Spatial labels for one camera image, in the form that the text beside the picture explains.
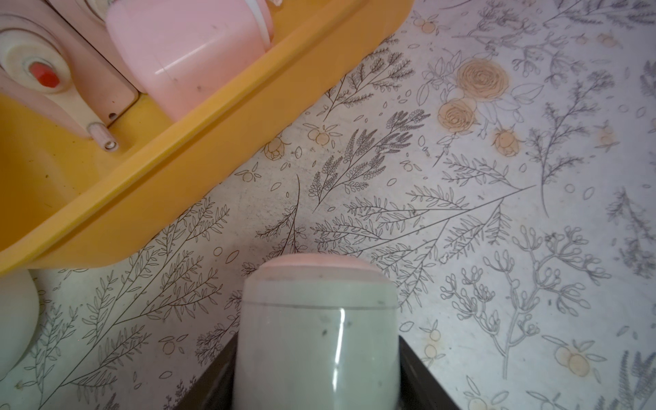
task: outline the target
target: red button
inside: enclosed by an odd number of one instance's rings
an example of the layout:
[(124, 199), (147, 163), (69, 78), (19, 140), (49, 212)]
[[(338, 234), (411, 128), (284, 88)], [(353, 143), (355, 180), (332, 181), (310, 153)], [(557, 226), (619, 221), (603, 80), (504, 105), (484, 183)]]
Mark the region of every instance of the red button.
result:
[(59, 85), (59, 77), (47, 64), (34, 62), (30, 64), (29, 70), (42, 86), (53, 89)]

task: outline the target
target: white knob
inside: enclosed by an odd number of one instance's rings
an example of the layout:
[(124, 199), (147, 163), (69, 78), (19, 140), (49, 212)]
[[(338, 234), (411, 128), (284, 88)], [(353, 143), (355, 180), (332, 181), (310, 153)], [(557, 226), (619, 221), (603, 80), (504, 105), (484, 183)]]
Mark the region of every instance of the white knob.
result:
[[(102, 124), (75, 88), (71, 70), (62, 55), (40, 35), (16, 29), (0, 32), (0, 66), (15, 82), (43, 93), (59, 105), (83, 129), (89, 131), (91, 125)], [(114, 151), (118, 148), (118, 143), (107, 128), (90, 133), (90, 137), (103, 150)]]

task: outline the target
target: pink container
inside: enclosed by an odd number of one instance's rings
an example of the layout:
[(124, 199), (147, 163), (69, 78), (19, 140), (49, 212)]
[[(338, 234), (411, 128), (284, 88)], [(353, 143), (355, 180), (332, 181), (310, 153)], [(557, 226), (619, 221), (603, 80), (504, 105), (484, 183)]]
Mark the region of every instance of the pink container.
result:
[(183, 118), (271, 47), (265, 0), (118, 0), (107, 29), (146, 92)]

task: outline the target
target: pink plastic part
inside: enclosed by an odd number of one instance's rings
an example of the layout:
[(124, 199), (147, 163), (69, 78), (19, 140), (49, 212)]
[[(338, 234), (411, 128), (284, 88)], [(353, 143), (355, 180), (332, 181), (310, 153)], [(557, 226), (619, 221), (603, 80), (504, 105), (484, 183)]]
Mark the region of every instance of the pink plastic part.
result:
[[(257, 5), (271, 38), (266, 2)], [(245, 0), (118, 0), (106, 25), (126, 65), (175, 121), (267, 48)]]
[(380, 272), (376, 266), (354, 256), (328, 255), (324, 253), (295, 253), (273, 258), (260, 266), (262, 268), (277, 268), (280, 266), (321, 266), (324, 268), (344, 268), (372, 270)]

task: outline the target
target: white round object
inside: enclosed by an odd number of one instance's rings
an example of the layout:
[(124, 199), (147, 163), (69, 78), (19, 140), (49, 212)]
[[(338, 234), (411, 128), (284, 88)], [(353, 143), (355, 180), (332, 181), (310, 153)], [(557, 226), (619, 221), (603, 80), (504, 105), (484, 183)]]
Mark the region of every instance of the white round object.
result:
[(246, 279), (235, 410), (393, 410), (396, 287), (348, 256), (286, 255)]
[(0, 277), (0, 380), (18, 363), (39, 320), (39, 295), (30, 273)]
[[(32, 76), (28, 68), (35, 62), (52, 68), (60, 81), (56, 87), (44, 87)], [(46, 39), (30, 31), (15, 29), (0, 32), (0, 66), (18, 84), (43, 94), (62, 92), (72, 84), (71, 70), (59, 51)]]

